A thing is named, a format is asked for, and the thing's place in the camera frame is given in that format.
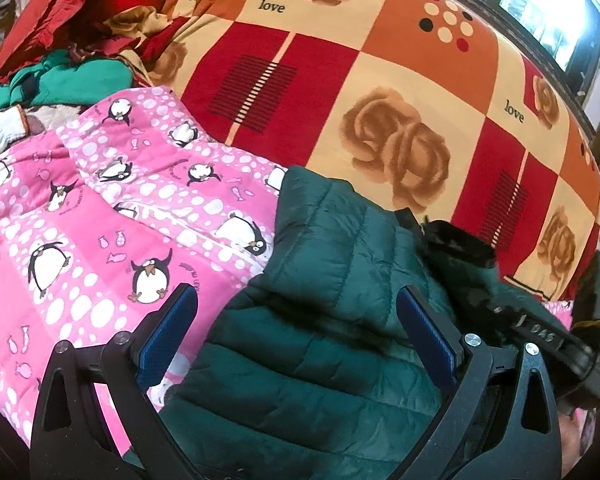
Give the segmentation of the red orange rose blanket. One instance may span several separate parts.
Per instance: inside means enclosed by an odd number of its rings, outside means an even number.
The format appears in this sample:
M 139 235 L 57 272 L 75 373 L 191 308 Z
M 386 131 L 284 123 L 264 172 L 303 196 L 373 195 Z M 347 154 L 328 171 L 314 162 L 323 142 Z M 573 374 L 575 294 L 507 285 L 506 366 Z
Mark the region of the red orange rose blanket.
M 501 276 L 570 299 L 600 232 L 584 130 L 457 0 L 166 0 L 150 71 L 215 139 L 349 181 L 491 244 Z

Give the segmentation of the dark green puffer jacket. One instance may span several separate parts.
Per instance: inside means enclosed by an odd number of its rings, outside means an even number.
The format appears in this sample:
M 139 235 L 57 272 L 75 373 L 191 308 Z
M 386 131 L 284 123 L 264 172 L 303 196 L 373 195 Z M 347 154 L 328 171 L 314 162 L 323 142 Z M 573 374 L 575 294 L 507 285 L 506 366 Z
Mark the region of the dark green puffer jacket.
M 291 168 L 268 264 L 221 311 L 159 415 L 196 479 L 394 479 L 443 401 L 396 314 L 406 285 L 495 348 L 522 343 L 498 331 L 486 300 L 565 328 L 501 280 L 481 238 Z M 600 256 L 576 308 L 565 330 L 600 346 Z M 558 418 L 600 408 L 555 401 Z

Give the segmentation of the teal green garment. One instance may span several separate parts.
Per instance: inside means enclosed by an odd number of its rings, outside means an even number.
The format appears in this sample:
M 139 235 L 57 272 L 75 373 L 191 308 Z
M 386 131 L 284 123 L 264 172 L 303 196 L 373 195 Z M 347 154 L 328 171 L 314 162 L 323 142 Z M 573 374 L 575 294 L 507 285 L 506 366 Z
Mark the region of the teal green garment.
M 91 106 L 129 89 L 132 81 L 132 72 L 123 62 L 89 58 L 76 63 L 67 50 L 56 50 L 0 84 L 0 110 L 16 105 Z

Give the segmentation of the pink penguin quilt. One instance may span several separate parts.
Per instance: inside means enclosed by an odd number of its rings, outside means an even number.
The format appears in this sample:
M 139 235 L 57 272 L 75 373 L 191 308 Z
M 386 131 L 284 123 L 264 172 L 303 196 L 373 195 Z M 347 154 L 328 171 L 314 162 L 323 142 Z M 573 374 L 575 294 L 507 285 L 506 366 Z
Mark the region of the pink penguin quilt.
M 56 342 L 135 330 L 182 283 L 196 318 L 163 406 L 216 316 L 271 255 L 285 170 L 212 139 L 163 87 L 118 92 L 0 156 L 0 412 L 29 440 Z

